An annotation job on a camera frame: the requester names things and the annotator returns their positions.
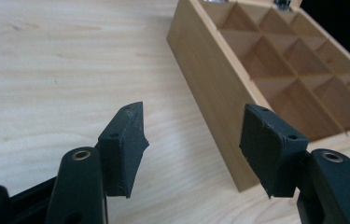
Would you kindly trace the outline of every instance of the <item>tabletop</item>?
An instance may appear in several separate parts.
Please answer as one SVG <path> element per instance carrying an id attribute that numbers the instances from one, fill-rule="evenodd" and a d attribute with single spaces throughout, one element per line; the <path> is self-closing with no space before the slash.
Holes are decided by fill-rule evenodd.
<path id="1" fill-rule="evenodd" d="M 296 201 L 238 192 L 166 36 L 176 0 L 0 1 L 0 185 L 17 194 L 144 102 L 150 146 L 110 223 L 300 223 Z M 337 148 L 350 157 L 350 146 Z"/>

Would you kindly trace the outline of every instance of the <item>black object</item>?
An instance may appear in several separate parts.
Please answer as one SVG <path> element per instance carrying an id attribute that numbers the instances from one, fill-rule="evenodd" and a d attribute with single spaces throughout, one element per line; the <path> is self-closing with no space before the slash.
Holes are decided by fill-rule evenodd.
<path id="1" fill-rule="evenodd" d="M 302 223 L 350 223 L 350 159 L 316 149 L 308 140 L 258 105 L 246 105 L 240 148 L 268 195 L 297 201 Z"/>
<path id="2" fill-rule="evenodd" d="M 143 103 L 126 105 L 95 147 L 67 152 L 57 177 L 8 198 L 0 186 L 2 223 L 107 223 L 107 196 L 131 196 L 143 152 Z"/>
<path id="3" fill-rule="evenodd" d="M 302 0 L 301 7 L 350 52 L 350 0 Z"/>

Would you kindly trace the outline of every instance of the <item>wooden box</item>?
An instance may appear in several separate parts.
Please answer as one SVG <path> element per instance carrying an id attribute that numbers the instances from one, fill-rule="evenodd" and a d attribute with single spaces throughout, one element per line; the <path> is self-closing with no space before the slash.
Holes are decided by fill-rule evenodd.
<path id="1" fill-rule="evenodd" d="M 302 9 L 180 0 L 167 40 L 238 190 L 258 183 L 238 148 L 246 103 L 311 147 L 350 140 L 350 54 Z"/>

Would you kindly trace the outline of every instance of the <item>compartment organizer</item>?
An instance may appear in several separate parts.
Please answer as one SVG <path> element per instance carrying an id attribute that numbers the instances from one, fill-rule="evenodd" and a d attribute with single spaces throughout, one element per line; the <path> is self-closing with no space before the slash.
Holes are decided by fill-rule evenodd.
<path id="1" fill-rule="evenodd" d="M 238 190 L 258 183 L 238 148 L 246 103 L 313 142 L 349 138 L 350 54 L 302 9 L 180 0 L 168 43 Z"/>

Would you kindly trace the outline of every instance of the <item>wooden table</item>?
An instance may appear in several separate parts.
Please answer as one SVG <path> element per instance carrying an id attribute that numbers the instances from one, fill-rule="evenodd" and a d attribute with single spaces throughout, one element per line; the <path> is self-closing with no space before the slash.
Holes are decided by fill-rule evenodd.
<path id="1" fill-rule="evenodd" d="M 0 185 L 10 195 L 92 147 L 143 101 L 150 143 L 110 223 L 299 223 L 294 199 L 239 193 L 166 43 L 176 0 L 0 1 Z M 350 157 L 350 145 L 337 148 Z"/>

